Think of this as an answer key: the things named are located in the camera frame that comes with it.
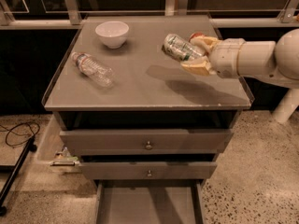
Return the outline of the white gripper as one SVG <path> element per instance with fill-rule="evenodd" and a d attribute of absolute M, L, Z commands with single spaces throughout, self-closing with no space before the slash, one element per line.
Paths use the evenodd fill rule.
<path fill-rule="evenodd" d="M 209 56 L 180 63 L 182 68 L 198 76 L 217 74 L 221 78 L 238 78 L 238 55 L 245 44 L 243 38 L 228 38 L 220 41 L 218 38 L 206 35 L 196 35 L 190 42 L 203 49 Z"/>

